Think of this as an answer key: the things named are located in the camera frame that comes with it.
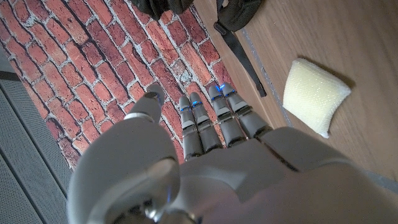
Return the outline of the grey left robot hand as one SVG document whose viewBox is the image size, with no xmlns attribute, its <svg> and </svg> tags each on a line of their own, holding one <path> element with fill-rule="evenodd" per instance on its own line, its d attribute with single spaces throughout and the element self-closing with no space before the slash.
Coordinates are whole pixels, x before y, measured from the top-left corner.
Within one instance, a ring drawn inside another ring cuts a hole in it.
<svg viewBox="0 0 398 224">
<path fill-rule="evenodd" d="M 271 128 L 228 84 L 180 99 L 184 163 L 160 126 L 153 84 L 90 144 L 72 175 L 70 223 L 396 223 L 361 169 L 294 128 Z"/>
</svg>

